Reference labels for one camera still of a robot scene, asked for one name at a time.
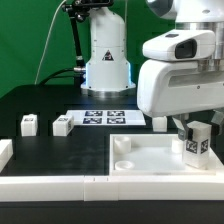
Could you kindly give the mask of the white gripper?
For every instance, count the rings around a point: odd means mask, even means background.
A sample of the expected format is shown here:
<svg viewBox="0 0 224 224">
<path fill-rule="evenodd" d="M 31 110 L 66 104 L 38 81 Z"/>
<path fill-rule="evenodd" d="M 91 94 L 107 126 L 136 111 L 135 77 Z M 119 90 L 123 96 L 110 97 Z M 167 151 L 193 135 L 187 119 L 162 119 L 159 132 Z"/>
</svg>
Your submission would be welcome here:
<svg viewBox="0 0 224 224">
<path fill-rule="evenodd" d="M 224 128 L 224 65 L 201 69 L 199 61 L 215 51 L 211 30 L 171 30 L 143 44 L 147 61 L 141 66 L 137 88 L 138 108 L 147 116 L 172 116 L 178 137 L 189 136 L 184 113 L 216 109 L 212 132 Z"/>
</svg>

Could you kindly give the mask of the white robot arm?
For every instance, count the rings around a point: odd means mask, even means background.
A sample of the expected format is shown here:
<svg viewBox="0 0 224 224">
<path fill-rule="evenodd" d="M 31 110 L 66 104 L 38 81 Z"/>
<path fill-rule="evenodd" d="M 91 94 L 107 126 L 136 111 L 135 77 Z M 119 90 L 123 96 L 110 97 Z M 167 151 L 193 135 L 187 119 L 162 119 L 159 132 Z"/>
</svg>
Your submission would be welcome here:
<svg viewBox="0 0 224 224">
<path fill-rule="evenodd" d="M 193 138 L 185 115 L 212 110 L 212 132 L 224 128 L 224 0 L 146 0 L 160 18 L 175 28 L 146 41 L 147 58 L 140 68 L 137 105 L 147 116 L 171 116 L 179 138 Z M 112 13 L 96 2 L 90 13 L 91 59 L 85 93 L 105 96 L 129 87 L 124 28 L 113 24 Z"/>
</svg>

